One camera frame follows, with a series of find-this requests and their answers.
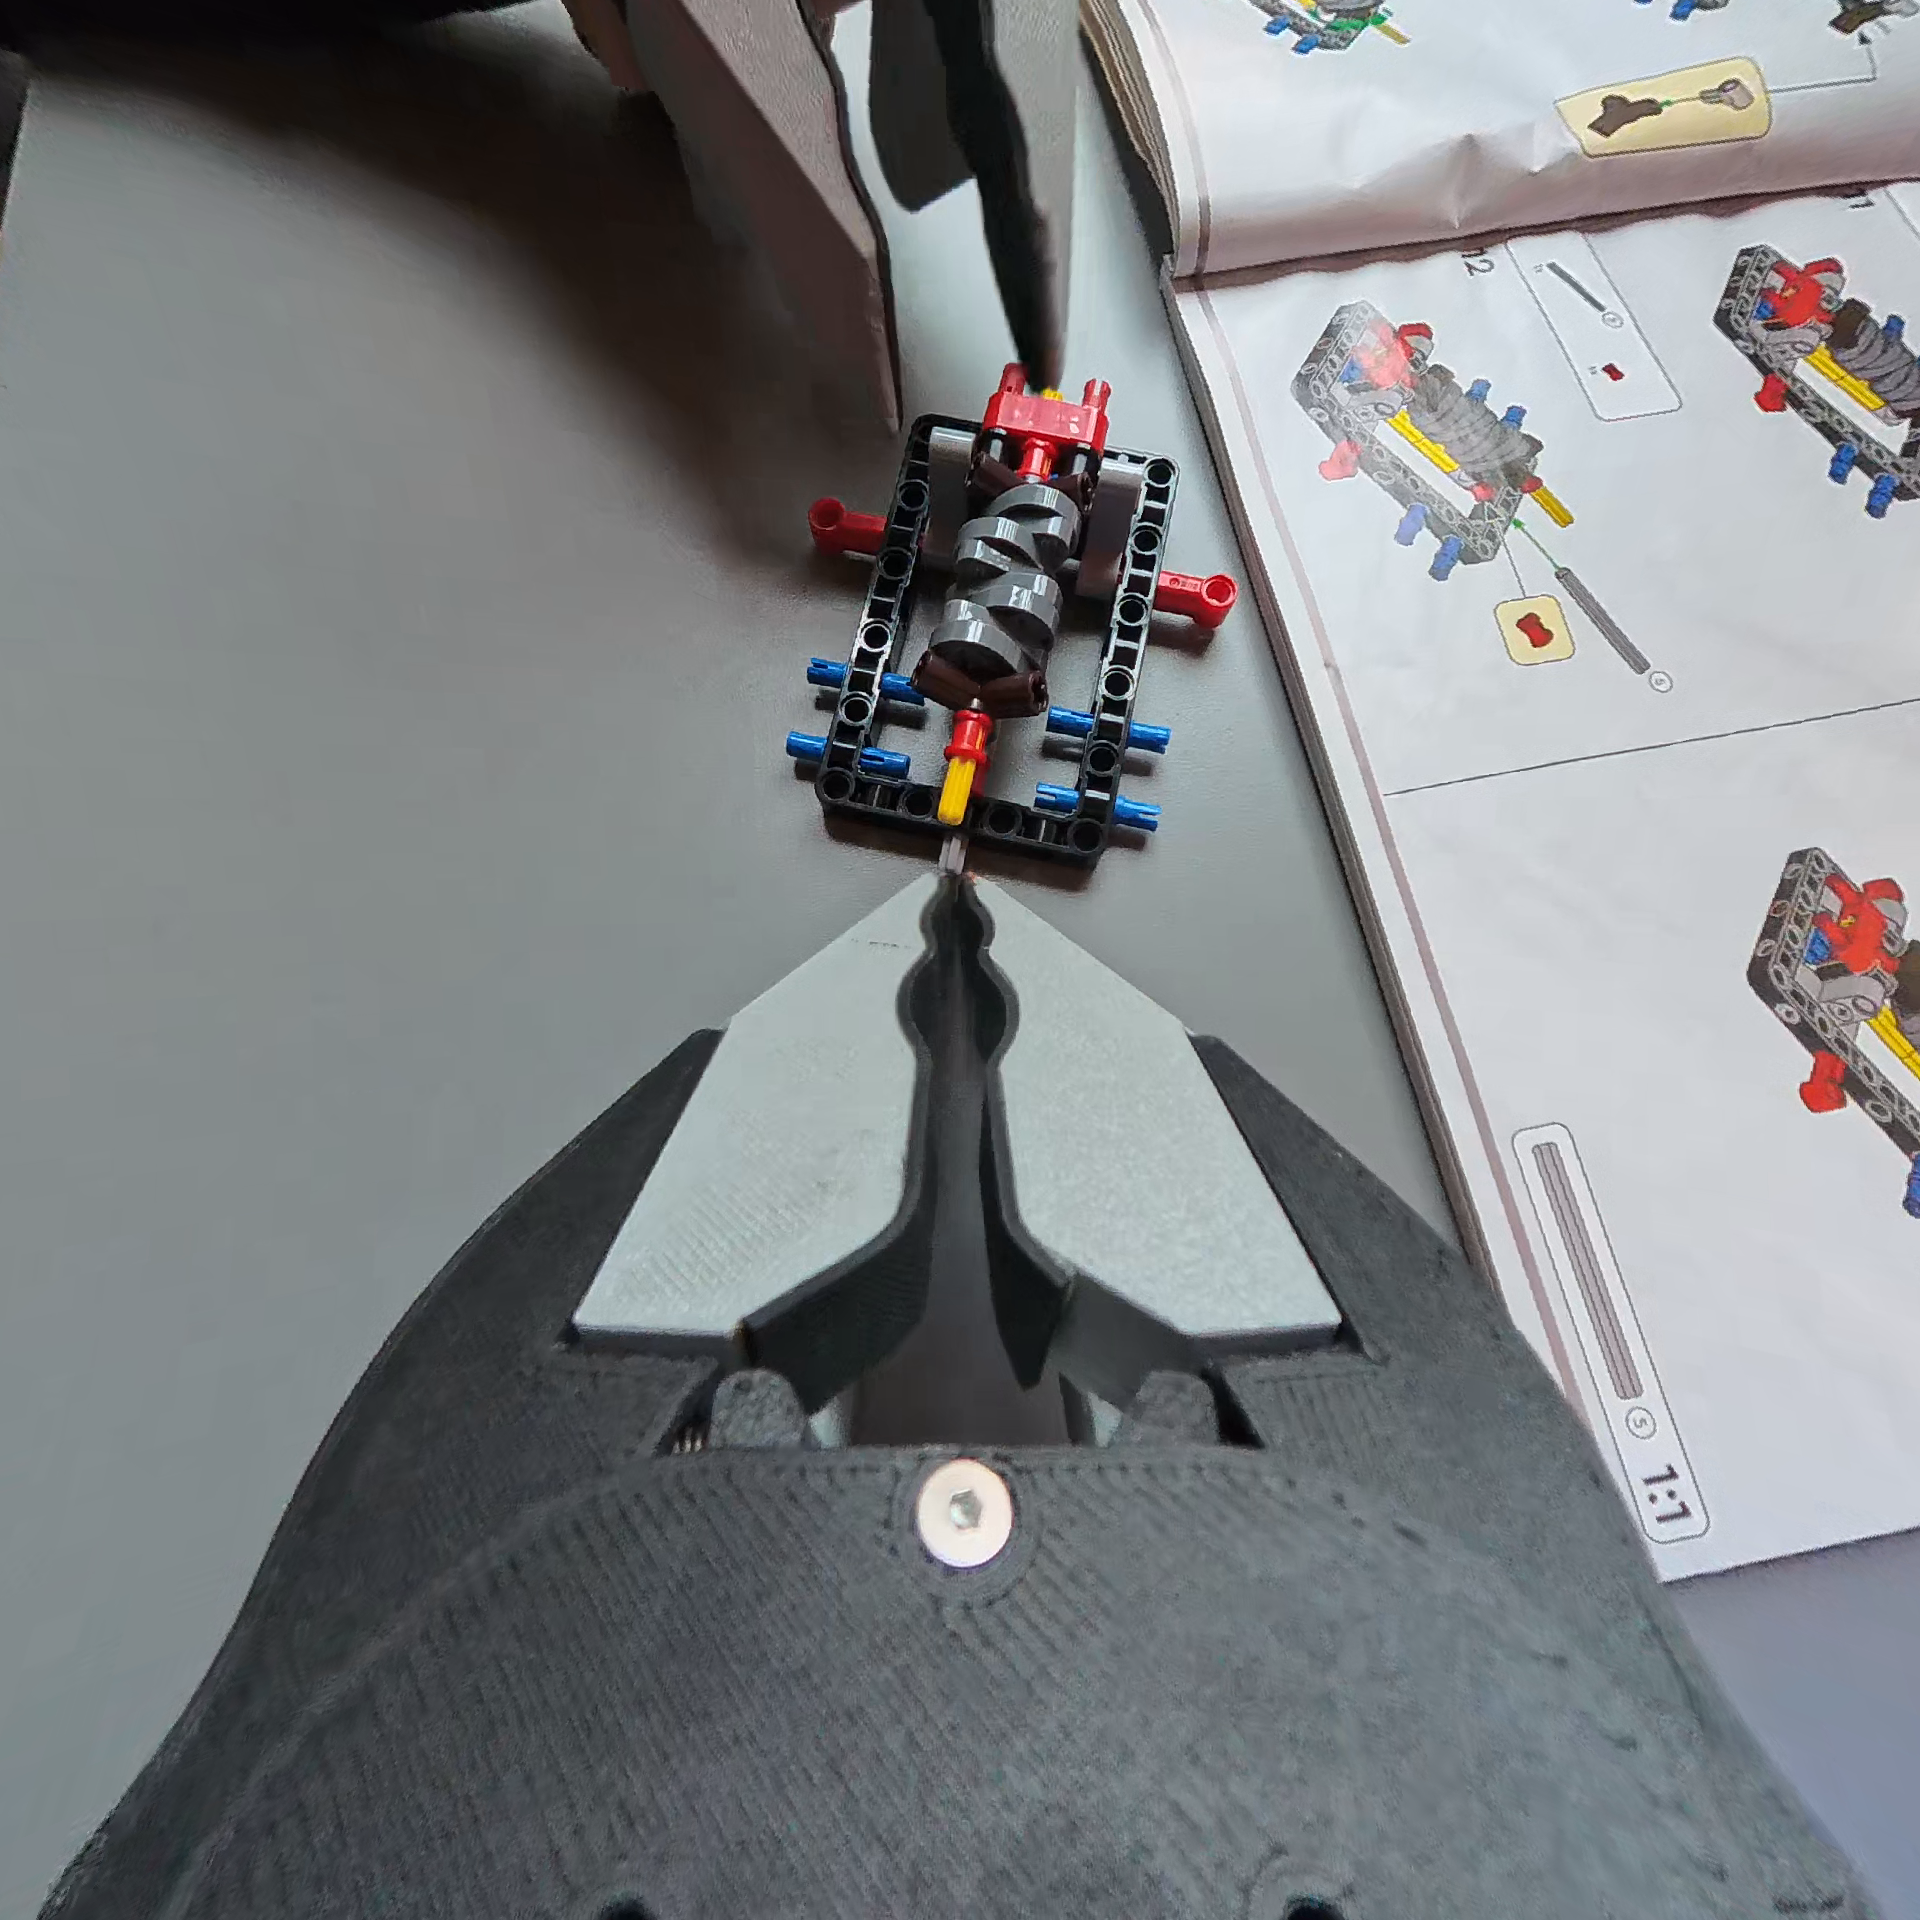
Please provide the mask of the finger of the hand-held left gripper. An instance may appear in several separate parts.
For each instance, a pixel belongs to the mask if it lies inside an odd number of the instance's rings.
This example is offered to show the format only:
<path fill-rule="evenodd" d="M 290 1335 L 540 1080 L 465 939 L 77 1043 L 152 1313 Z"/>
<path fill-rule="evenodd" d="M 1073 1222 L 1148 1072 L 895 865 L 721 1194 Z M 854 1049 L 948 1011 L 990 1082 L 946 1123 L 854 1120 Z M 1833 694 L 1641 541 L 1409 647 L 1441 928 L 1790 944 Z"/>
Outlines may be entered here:
<path fill-rule="evenodd" d="M 697 204 L 752 258 L 819 371 L 897 433 L 895 280 L 850 156 L 830 30 L 811 2 L 625 2 L 622 14 Z"/>
<path fill-rule="evenodd" d="M 1068 329 L 1077 2 L 876 2 L 870 125 L 915 211 L 973 180 L 1014 353 L 1060 386 Z"/>

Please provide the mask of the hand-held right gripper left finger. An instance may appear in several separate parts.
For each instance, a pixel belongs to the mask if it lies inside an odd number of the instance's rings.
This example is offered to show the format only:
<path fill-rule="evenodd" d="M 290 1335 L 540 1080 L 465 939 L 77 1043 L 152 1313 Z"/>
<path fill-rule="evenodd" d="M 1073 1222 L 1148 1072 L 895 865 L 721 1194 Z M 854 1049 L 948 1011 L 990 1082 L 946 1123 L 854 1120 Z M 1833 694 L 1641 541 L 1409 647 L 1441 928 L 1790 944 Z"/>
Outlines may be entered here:
<path fill-rule="evenodd" d="M 920 1321 L 951 900 L 920 876 L 740 1007 L 571 1315 L 580 1344 L 779 1371 L 819 1410 Z"/>

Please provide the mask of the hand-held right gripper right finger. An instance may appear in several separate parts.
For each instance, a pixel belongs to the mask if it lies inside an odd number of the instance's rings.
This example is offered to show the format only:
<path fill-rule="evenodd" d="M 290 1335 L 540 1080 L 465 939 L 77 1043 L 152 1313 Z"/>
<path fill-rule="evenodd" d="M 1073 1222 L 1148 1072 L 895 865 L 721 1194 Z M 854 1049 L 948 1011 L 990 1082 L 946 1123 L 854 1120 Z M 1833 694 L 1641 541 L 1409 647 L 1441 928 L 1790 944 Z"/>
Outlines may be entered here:
<path fill-rule="evenodd" d="M 1327 1344 L 1340 1308 L 1187 1026 L 1006 889 L 973 900 L 1006 1007 L 987 1166 L 1026 1343 L 1091 1394 Z"/>

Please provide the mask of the black lego frame assembly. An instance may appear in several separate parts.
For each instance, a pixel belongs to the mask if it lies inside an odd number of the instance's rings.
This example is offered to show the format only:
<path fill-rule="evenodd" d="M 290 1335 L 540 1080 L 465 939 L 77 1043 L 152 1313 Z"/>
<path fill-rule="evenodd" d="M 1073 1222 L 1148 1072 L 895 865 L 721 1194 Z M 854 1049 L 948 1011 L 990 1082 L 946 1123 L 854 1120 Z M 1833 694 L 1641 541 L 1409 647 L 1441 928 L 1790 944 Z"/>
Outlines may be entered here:
<path fill-rule="evenodd" d="M 806 668 L 822 727 L 783 737 L 828 815 L 1077 870 L 1161 827 L 1120 787 L 1167 748 L 1136 717 L 1146 647 L 1158 622 L 1212 638 L 1237 584 L 1165 568 L 1179 469 L 1108 442 L 1108 398 L 1009 361 L 981 419 L 912 420 L 880 512 L 809 506 L 822 555 L 866 564 L 846 655 Z"/>

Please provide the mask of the lego instruction booklet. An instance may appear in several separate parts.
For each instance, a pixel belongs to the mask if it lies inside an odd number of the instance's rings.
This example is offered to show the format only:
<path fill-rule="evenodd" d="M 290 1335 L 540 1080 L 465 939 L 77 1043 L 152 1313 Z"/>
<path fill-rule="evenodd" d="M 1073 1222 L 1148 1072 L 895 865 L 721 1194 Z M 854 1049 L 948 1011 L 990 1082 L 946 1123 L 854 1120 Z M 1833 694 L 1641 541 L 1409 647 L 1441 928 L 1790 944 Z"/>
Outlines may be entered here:
<path fill-rule="evenodd" d="M 1664 1579 L 1918 1528 L 1918 4 L 1084 2 L 1476 1254 Z"/>

